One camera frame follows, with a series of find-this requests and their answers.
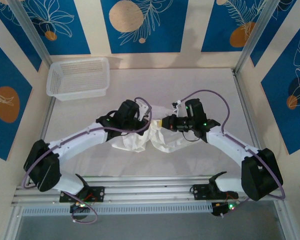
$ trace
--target white tabletop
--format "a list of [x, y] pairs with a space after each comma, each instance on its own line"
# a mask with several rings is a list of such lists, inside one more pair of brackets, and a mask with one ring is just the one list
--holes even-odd
[[[59, 140], [93, 123], [126, 99], [145, 98], [151, 105], [171, 108], [171, 103], [200, 89], [223, 95], [230, 105], [225, 129], [252, 144], [232, 72], [229, 68], [119, 69], [110, 71], [106, 96], [79, 100], [56, 100], [45, 141]], [[227, 109], [212, 93], [198, 93], [207, 117], [222, 123]], [[94, 146], [70, 159], [62, 169], [82, 176], [177, 176], [214, 175], [228, 171], [240, 175], [240, 167], [219, 149], [203, 141], [172, 153], [157, 150], [148, 142], [140, 153]]]

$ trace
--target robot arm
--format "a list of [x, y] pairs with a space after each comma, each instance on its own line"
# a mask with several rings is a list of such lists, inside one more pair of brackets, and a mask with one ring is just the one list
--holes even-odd
[[149, 106], [139, 99], [126, 100], [118, 110], [101, 116], [75, 134], [50, 143], [43, 140], [35, 142], [23, 168], [28, 171], [40, 156], [50, 151], [29, 173], [39, 191], [56, 189], [84, 198], [89, 192], [88, 184], [78, 174], [60, 170], [60, 166], [88, 148], [121, 136], [122, 132], [143, 135], [149, 125], [149, 121], [145, 119], [149, 111]]
[[220, 196], [226, 196], [228, 192], [243, 192], [252, 200], [258, 201], [277, 189], [278, 184], [256, 156], [269, 166], [283, 184], [275, 155], [271, 150], [260, 150], [250, 146], [223, 130], [217, 121], [207, 119], [199, 99], [186, 101], [185, 108], [186, 117], [177, 117], [175, 114], [167, 116], [162, 119], [162, 127], [174, 132], [193, 131], [196, 137], [222, 150], [241, 167], [241, 179], [227, 177], [224, 175], [226, 172], [213, 176], [209, 183], [211, 195], [218, 199]]

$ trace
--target plastic storage basket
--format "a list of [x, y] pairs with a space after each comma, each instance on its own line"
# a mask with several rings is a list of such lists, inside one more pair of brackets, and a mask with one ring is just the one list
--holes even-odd
[[105, 96], [110, 85], [105, 57], [57, 61], [51, 64], [46, 94], [61, 101]]

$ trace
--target cable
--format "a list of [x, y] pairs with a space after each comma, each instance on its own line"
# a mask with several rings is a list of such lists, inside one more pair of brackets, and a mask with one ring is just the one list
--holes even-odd
[[186, 139], [185, 133], [184, 133], [184, 132], [182, 132], [182, 135], [183, 135], [184, 139], [187, 140], [188, 142], [196, 142], [196, 141], [199, 141], [199, 140], [200, 140], [200, 138], [198, 138], [198, 139], [196, 139], [196, 140], [188, 140], [188, 139]]
[[[53, 151], [54, 151], [55, 149], [57, 149], [57, 148], [61, 148], [62, 145], [66, 144], [66, 143], [68, 143], [68, 142], [70, 142], [70, 141], [72, 141], [72, 140], [74, 140], [74, 139], [77, 139], [77, 138], [79, 138], [79, 137], [81, 137], [81, 136], [83, 136], [83, 135], [92, 133], [92, 132], [94, 132], [94, 131], [99, 131], [99, 130], [112, 130], [112, 131], [117, 131], [117, 132], [121, 132], [121, 133], [128, 133], [128, 134], [139, 133], [139, 132], [142, 132], [142, 131], [146, 130], [146, 129], [149, 127], [150, 123], [151, 123], [151, 119], [152, 119], [152, 107], [151, 107], [151, 105], [150, 105], [144, 98], [138, 96], [138, 97], [136, 97], [136, 98], [134, 99], [134, 101], [136, 101], [137, 99], [140, 99], [140, 100], [144, 101], [145, 104], [146, 104], [146, 105], [148, 106], [148, 108], [149, 108], [149, 120], [148, 120], [148, 122], [146, 123], [146, 125], [145, 125], [144, 127], [140, 128], [140, 129], [138, 129], [138, 130], [122, 130], [122, 129], [115, 128], [115, 127], [105, 127], [105, 126], [103, 126], [103, 127], [95, 127], [95, 128], [92, 128], [89, 132], [86, 132], [86, 131], [80, 132], [80, 133], [78, 133], [78, 134], [76, 134], [76, 135], [74, 135], [74, 136], [72, 136], [72, 137], [70, 137], [70, 138], [68, 138], [68, 139], [66, 139], [66, 140], [64, 140], [64, 141], [62, 141], [62, 142], [60, 142], [59, 145], [56, 145], [56, 146], [52, 147], [51, 149], [49, 149], [48, 151], [46, 151], [44, 154], [42, 154], [37, 160], [35, 160], [34, 163], [33, 163], [33, 164], [29, 167], [29, 169], [25, 172], [25, 175], [23, 176], [23, 179], [22, 179], [21, 186], [22, 186], [24, 189], [35, 188], [36, 185], [26, 186], [27, 178], [28, 178], [29, 174], [31, 173], [31, 171], [32, 171], [32, 170], [35, 168], [35, 166], [36, 166], [42, 159], [44, 159], [48, 154], [50, 154], [51, 152], [53, 152]], [[66, 192], [66, 191], [65, 191], [64, 193], [67, 194], [68, 196], [70, 196], [71, 198], [77, 200], [78, 202], [80, 202], [80, 203], [86, 205], [86, 206], [87, 206], [87, 207], [95, 214], [95, 220], [93, 220], [93, 221], [88, 221], [88, 222], [82, 222], [82, 221], [78, 221], [78, 220], [74, 219], [74, 215], [73, 215], [73, 213], [72, 213], [72, 216], [71, 216], [71, 217], [72, 217], [72, 219], [73, 219], [74, 222], [79, 223], [79, 224], [93, 224], [93, 223], [95, 223], [95, 222], [97, 221], [97, 219], [98, 219], [98, 214], [97, 214], [97, 212], [96, 212], [89, 204], [85, 203], [84, 201], [82, 201], [81, 199], [79, 199], [78, 197], [74, 196], [73, 194], [71, 194], [71, 193], [69, 193], [69, 192]]]
[[[241, 142], [239, 142], [238, 140], [234, 139], [233, 137], [229, 136], [228, 134], [225, 133], [225, 125], [230, 117], [230, 107], [229, 104], [227, 102], [227, 100], [218, 92], [216, 91], [212, 91], [209, 89], [201, 89], [198, 91], [195, 91], [193, 93], [191, 93], [190, 95], [186, 96], [185, 98], [181, 99], [181, 102], [185, 101], [186, 99], [190, 98], [191, 96], [193, 96], [194, 94], [200, 93], [200, 92], [209, 92], [209, 93], [213, 93], [215, 95], [217, 95], [218, 97], [220, 97], [223, 102], [225, 103], [225, 106], [227, 108], [227, 115], [226, 118], [224, 120], [224, 122], [221, 125], [221, 131], [224, 134], [224, 136], [226, 136], [228, 139], [230, 139], [231, 141], [233, 141], [234, 143], [236, 143], [237, 145], [239, 145], [240, 147], [242, 147], [243, 149], [246, 149], [246, 146], [243, 145]], [[265, 163], [265, 161], [262, 160], [261, 157], [259, 157], [256, 153], [254, 153], [251, 149], [247, 150], [250, 154], [252, 154], [256, 159], [258, 159], [258, 161], [260, 161], [260, 163], [265, 167], [265, 169], [270, 173], [271, 177], [273, 177], [275, 183], [278, 185], [280, 191], [281, 191], [281, 196], [276, 196], [276, 195], [272, 195], [272, 194], [268, 194], [269, 196], [275, 198], [275, 199], [279, 199], [279, 200], [284, 200], [286, 198], [286, 193], [284, 188], [282, 187], [282, 184], [280, 183], [279, 179], [277, 178], [277, 176], [275, 175], [275, 173], [270, 169], [270, 167]]]

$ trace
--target white cloth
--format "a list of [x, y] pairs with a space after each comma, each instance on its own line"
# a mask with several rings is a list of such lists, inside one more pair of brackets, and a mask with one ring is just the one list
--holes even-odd
[[[173, 114], [171, 109], [162, 106], [152, 106], [152, 120], [149, 129], [142, 136], [137, 133], [130, 133], [125, 136], [115, 137], [109, 143], [114, 148], [137, 153], [146, 150], [148, 141], [151, 141], [156, 149], [165, 153], [172, 153], [197, 143], [187, 141], [181, 132], [173, 132], [159, 126], [161, 119], [171, 114]], [[188, 140], [196, 139], [192, 132], [186, 132], [185, 136]]]

